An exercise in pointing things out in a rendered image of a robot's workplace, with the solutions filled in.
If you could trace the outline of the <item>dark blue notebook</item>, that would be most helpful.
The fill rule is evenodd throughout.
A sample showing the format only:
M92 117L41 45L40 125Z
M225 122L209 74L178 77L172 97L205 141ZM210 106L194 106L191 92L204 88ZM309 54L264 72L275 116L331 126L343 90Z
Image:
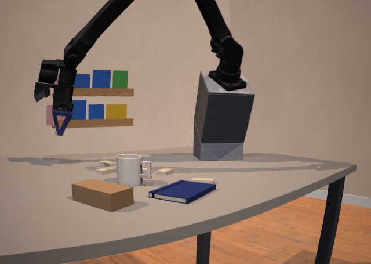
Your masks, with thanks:
M216 184L180 180L148 192L149 198L189 204L214 191Z

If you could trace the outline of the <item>brown rectangular block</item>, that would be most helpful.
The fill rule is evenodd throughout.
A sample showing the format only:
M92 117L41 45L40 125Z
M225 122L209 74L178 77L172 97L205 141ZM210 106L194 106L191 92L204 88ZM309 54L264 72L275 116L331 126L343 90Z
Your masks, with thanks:
M97 179L72 183L74 201L114 212L134 204L133 187Z

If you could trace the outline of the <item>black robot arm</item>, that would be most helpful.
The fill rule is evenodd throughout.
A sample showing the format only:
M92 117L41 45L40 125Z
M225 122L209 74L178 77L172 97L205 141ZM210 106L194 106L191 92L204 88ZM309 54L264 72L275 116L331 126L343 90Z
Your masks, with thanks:
M85 58L101 34L133 1L109 0L67 44L64 49L64 60L42 60L39 79L35 83L34 97L36 102L50 96L50 87L56 87L53 101L64 102L65 85L68 85L69 88L70 85L75 84L76 67ZM216 1L195 0L195 2L212 37L210 40L211 51L220 59L216 69L217 73L216 70L209 71L208 76L226 91L246 88L247 83L240 78L243 47L233 39ZM54 85L59 69L58 84L63 85Z

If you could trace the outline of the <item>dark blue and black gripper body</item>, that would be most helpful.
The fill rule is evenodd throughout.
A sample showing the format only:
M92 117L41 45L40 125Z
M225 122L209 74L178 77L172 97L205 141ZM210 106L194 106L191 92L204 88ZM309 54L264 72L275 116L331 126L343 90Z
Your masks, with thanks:
M73 95L74 86L70 85L69 88L68 88L68 85L65 85L65 86L66 86L66 92L65 92L65 97L64 97L65 103L64 102L53 102L52 110L72 112L74 108L74 104L72 103L72 95ZM68 104L68 103L71 103L71 104ZM59 109L59 107L61 109Z

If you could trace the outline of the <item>grey mug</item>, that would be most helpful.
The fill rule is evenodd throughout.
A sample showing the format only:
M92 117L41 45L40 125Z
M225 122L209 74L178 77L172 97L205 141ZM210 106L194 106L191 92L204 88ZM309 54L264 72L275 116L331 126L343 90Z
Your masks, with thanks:
M151 178L151 161L142 161L142 156L122 154L116 156L117 183L124 186L139 186L143 178ZM147 166L147 174L142 173L142 165Z

